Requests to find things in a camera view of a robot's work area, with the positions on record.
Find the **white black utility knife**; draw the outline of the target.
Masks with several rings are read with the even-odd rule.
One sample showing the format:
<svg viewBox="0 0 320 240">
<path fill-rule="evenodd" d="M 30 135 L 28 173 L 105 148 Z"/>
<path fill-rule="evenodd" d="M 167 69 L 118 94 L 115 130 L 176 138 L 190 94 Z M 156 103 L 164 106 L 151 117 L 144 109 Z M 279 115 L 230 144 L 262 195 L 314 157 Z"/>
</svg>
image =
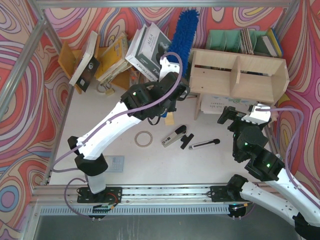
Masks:
<svg viewBox="0 0 320 240">
<path fill-rule="evenodd" d="M 199 149 L 199 148 L 202 148 L 202 147 L 205 147 L 205 146 L 209 146 L 209 145 L 217 145 L 220 142 L 221 142 L 220 139 L 216 138 L 216 139 L 212 139 L 212 140 L 207 140 L 207 141 L 191 144 L 188 147 L 188 149 L 189 150 L 195 150 L 195 149 Z"/>
</svg>

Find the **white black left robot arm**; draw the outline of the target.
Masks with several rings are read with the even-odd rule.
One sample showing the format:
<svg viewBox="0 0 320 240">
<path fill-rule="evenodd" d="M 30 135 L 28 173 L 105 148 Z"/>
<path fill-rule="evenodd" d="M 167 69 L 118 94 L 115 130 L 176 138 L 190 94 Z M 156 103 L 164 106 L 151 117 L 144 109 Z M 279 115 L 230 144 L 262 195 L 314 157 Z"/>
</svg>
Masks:
<svg viewBox="0 0 320 240">
<path fill-rule="evenodd" d="M 87 175 L 92 194 L 105 190 L 104 172 L 108 164 L 103 151 L 129 128 L 164 113 L 176 111 L 176 102 L 183 101 L 190 92 L 189 83 L 169 72 L 159 82 L 135 84 L 129 88 L 114 109 L 91 131 L 67 140 L 75 150 L 77 168 Z"/>
</svg>

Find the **black plastic clip piece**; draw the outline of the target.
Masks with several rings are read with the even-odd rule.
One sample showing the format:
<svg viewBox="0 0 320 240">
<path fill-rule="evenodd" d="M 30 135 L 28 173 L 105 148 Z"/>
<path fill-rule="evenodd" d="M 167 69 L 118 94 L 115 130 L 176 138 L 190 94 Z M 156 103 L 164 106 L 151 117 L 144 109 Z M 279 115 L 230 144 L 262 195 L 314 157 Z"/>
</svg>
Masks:
<svg viewBox="0 0 320 240">
<path fill-rule="evenodd" d="M 190 143 L 190 141 L 193 139 L 194 134 L 191 133 L 190 135 L 183 135 L 182 138 L 180 139 L 180 141 L 182 142 L 182 145 L 180 146 L 180 148 L 182 150 L 184 150 L 186 148 L 186 146 Z"/>
</svg>

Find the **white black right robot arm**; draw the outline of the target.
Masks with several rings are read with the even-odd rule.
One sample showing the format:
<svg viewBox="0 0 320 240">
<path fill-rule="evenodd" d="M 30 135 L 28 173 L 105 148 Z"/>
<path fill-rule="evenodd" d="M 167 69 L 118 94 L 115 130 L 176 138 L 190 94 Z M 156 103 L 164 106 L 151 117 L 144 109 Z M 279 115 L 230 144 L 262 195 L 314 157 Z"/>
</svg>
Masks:
<svg viewBox="0 0 320 240">
<path fill-rule="evenodd" d="M 305 240 L 320 238 L 320 200 L 305 188 L 290 172 L 288 160 L 265 149 L 268 138 L 262 130 L 272 120 L 270 106 L 251 105 L 246 113 L 226 106 L 218 124 L 232 123 L 232 156 L 238 163 L 247 161 L 248 173 L 277 190 L 274 195 L 258 187 L 247 178 L 235 174 L 225 186 L 210 188 L 212 202 L 249 201 L 260 205 L 286 220 Z"/>
</svg>

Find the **blue fluffy duster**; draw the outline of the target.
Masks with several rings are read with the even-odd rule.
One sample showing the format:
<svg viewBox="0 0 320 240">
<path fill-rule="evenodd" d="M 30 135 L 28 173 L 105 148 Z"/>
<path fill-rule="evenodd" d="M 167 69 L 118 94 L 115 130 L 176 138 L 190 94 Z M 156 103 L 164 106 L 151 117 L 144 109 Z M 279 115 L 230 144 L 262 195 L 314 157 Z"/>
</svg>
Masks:
<svg viewBox="0 0 320 240">
<path fill-rule="evenodd" d="M 179 15 L 175 33 L 168 48 L 168 52 L 176 53 L 180 56 L 182 64 L 182 77 L 185 77 L 188 69 L 188 60 L 190 51 L 193 46 L 194 37 L 196 35 L 199 22 L 199 13 L 196 9 L 187 9 Z"/>
</svg>

